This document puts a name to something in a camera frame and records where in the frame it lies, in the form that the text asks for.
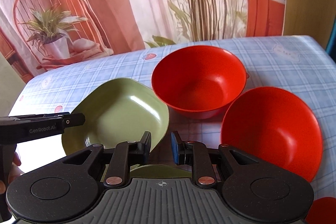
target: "potted plant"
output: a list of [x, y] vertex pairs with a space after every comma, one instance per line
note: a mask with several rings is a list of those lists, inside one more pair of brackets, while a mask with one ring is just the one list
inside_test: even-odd
[[70, 11], [59, 9], [47, 9], [37, 11], [30, 9], [34, 19], [25, 22], [28, 30], [33, 34], [27, 42], [32, 41], [33, 46], [40, 50], [43, 45], [48, 54], [55, 59], [67, 59], [70, 57], [67, 38], [68, 32], [76, 31], [74, 24], [86, 21], [87, 18], [72, 16]]

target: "printed curtain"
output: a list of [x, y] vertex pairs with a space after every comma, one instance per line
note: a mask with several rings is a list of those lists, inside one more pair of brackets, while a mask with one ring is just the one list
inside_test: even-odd
[[0, 52], [28, 82], [176, 43], [281, 35], [286, 0], [0, 0]]

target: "table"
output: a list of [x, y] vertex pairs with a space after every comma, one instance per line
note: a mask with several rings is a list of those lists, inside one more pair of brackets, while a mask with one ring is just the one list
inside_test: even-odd
[[[245, 90], [277, 86], [295, 93], [309, 105], [320, 123], [324, 140], [322, 163], [311, 183], [315, 198], [336, 197], [336, 64], [311, 37], [253, 37], [186, 43], [69, 65], [33, 78], [10, 115], [71, 112], [99, 85], [119, 77], [129, 77], [151, 87], [151, 74], [156, 64], [170, 52], [192, 45], [212, 45], [235, 54], [250, 76]], [[218, 147], [220, 127], [221, 117], [197, 121], [170, 110], [169, 132], [178, 130], [184, 140]], [[172, 164], [169, 140], [169, 136], [165, 137], [153, 151], [151, 162]], [[24, 172], [65, 156], [60, 136], [19, 144], [18, 151]]]

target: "green bowl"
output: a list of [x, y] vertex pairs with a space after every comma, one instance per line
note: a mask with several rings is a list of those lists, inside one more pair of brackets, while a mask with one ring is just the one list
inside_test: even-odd
[[191, 172], [168, 165], [150, 164], [131, 169], [131, 178], [171, 179], [191, 178]]
[[168, 129], [169, 110], [145, 85], [130, 78], [110, 80], [86, 97], [72, 113], [83, 113], [85, 123], [66, 128], [62, 145], [66, 155], [94, 143], [114, 148], [125, 141], [140, 141], [152, 134], [151, 150]]

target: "bowl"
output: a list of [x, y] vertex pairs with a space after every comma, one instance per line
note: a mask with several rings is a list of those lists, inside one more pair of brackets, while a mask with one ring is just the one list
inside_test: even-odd
[[114, 148], [120, 142], [140, 141], [145, 131], [152, 134], [153, 150], [169, 124], [167, 105], [150, 88], [129, 78], [100, 85], [72, 113], [83, 113], [85, 123], [66, 128], [62, 135], [66, 155], [94, 143]]
[[131, 178], [170, 179], [191, 178], [191, 176], [190, 171], [160, 164], [142, 165], [130, 171]]
[[322, 136], [312, 110], [299, 97], [275, 87], [251, 89], [227, 110], [221, 143], [289, 170], [307, 181], [322, 159]]
[[246, 70], [232, 53], [191, 46], [163, 58], [152, 74], [155, 94], [180, 114], [206, 119], [224, 112], [243, 91]]
[[335, 224], [336, 198], [319, 198], [313, 202], [306, 217], [308, 224]]

